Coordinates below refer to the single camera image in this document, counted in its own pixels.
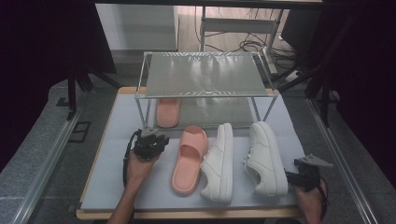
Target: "pink slide sandal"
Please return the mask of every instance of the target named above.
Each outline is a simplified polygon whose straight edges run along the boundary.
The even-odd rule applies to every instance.
[[[178,123],[180,99],[162,98],[157,100],[157,124],[163,128],[171,128]]]
[[[180,138],[177,163],[172,176],[172,188],[181,194],[191,194],[197,187],[200,164],[207,152],[204,130],[197,126],[187,127]]]

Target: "shoe sole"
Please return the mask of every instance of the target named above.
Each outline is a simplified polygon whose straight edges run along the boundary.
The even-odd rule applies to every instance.
[[[275,134],[267,123],[263,121],[259,121],[258,124],[264,130],[268,139],[274,176],[276,180],[276,196],[284,196],[288,193],[289,185],[288,185],[288,179],[286,178],[286,173],[283,167],[282,160],[280,159],[280,153],[279,153],[279,148],[277,146]]]
[[[222,126],[224,131],[224,157],[221,166],[219,201],[230,203],[233,197],[233,128],[230,123]]]

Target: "white cabinet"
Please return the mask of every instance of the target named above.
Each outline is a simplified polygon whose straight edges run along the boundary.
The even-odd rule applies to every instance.
[[[177,7],[96,4],[111,50],[177,50]]]

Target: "human hand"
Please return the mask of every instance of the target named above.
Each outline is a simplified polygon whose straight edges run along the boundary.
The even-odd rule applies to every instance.
[[[160,156],[157,156],[149,161],[144,161],[139,159],[133,152],[130,153],[127,169],[127,187],[130,185],[139,187],[149,176],[152,166],[159,158]]]
[[[327,195],[327,186],[323,180],[320,180],[320,186]],[[294,186],[294,191],[298,199],[298,206],[303,212],[307,224],[321,223],[320,216],[322,213],[322,196],[317,188],[308,192],[299,186]]]

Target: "white sneaker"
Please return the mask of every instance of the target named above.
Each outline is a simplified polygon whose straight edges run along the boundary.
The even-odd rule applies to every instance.
[[[201,170],[207,178],[201,196],[216,203],[230,203],[233,196],[233,129],[230,123],[218,127],[218,138],[204,156]]]
[[[253,123],[250,126],[250,142],[245,171],[256,184],[255,193],[266,197],[286,195],[288,180],[271,127],[264,121]]]

